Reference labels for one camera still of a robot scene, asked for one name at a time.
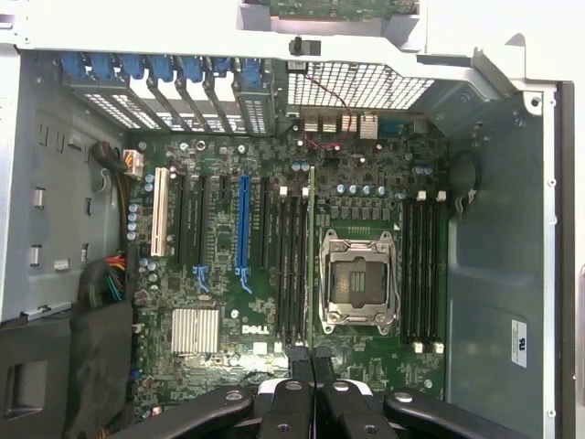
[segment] red wire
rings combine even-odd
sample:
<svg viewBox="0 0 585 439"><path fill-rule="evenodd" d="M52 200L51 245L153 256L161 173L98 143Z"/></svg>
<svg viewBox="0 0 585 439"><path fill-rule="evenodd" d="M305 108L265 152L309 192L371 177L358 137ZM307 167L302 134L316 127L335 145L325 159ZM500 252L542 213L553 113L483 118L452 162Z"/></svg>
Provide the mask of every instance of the red wire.
<svg viewBox="0 0 585 439"><path fill-rule="evenodd" d="M351 130L351 123L353 122L353 115L351 113L351 110L349 109L349 106L346 104L346 101L343 100L343 98L341 96L339 96L337 93L335 93L332 90L327 89L321 82L319 82L318 80L316 80L315 78L309 76L308 74L304 74L304 77L306 79L308 79L310 82L312 82L314 85L316 85L317 87L319 87L321 90L331 94L332 96L334 96L335 98L337 98L342 105L345 107L346 111L347 111L347 115L349 116L349 123L347 124L347 130L346 130L346 134L349 134L349 131ZM310 140L306 135L304 136L304 140L307 144L309 144L311 147L318 149L318 148L322 148L322 149L333 149L336 146L339 146L339 144L325 144L325 145L319 145L317 142L314 142L313 140Z"/></svg>

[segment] capacitor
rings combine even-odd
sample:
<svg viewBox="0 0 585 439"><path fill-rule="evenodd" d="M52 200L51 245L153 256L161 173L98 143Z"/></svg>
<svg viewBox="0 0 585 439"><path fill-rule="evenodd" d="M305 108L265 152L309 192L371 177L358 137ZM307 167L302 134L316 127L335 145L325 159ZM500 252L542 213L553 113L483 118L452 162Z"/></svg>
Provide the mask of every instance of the capacitor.
<svg viewBox="0 0 585 439"><path fill-rule="evenodd" d="M239 366L239 355L238 354L232 355L229 358L229 365L232 368L235 368L236 366Z"/></svg>

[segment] cable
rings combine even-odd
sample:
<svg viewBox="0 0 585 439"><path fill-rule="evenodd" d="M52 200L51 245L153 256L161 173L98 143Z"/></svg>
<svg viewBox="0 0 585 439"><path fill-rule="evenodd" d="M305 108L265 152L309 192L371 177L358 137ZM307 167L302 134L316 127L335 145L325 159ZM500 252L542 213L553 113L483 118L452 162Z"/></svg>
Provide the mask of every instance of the cable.
<svg viewBox="0 0 585 439"><path fill-rule="evenodd" d="M326 88L321 82L319 82L318 80L316 80L315 78L309 76L308 74L304 74L304 77L309 80L311 83L313 83L314 85L316 85L317 87L319 87L321 90L325 91L326 93L331 94L332 96L334 96L335 98L337 98L342 105L344 106L344 108L347 111L347 115L349 116L349 123L347 124L347 129L344 132L345 135L349 134L351 131L351 126L352 126L352 122L354 120L353 118L353 114L351 113L351 109L349 108L349 106L346 104L346 101L344 101L344 99L339 96L336 92L329 90L328 88ZM325 150L329 150L329 149L335 149L336 146L341 146L339 143L331 143L331 144L325 144L325 145L319 145L317 142L311 140L308 138L308 136L306 134L303 135L303 139L304 141L310 145L313 149L325 149Z"/></svg>

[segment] white pci slot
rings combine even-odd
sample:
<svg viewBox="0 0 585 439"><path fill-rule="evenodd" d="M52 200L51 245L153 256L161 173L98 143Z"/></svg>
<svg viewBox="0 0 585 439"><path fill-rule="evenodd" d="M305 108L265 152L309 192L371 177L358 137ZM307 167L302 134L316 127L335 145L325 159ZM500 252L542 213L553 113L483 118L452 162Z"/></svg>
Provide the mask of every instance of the white pci slot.
<svg viewBox="0 0 585 439"><path fill-rule="evenodd" d="M158 167L154 173L153 236L151 256L166 256L166 211L168 209L169 171Z"/></svg>

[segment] screw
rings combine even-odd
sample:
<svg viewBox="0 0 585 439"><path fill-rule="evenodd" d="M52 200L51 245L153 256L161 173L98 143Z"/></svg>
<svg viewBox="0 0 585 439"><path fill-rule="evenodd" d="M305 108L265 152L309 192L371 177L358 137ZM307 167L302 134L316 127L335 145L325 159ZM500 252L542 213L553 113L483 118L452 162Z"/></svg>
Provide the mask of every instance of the screw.
<svg viewBox="0 0 585 439"><path fill-rule="evenodd" d="M239 391L229 391L228 395L226 396L226 400L228 401L238 401L241 400L242 396Z"/></svg>
<svg viewBox="0 0 585 439"><path fill-rule="evenodd" d="M403 402L405 404L412 402L412 397L404 391L400 391L398 393L395 393L394 398L396 399L396 401Z"/></svg>
<svg viewBox="0 0 585 439"><path fill-rule="evenodd" d="M289 381L286 383L285 386L289 391L299 391L303 388L300 382L298 381Z"/></svg>
<svg viewBox="0 0 585 439"><path fill-rule="evenodd" d="M336 381L333 383L333 388L336 391L348 391L349 384L347 384L346 382L343 382L343 381Z"/></svg>

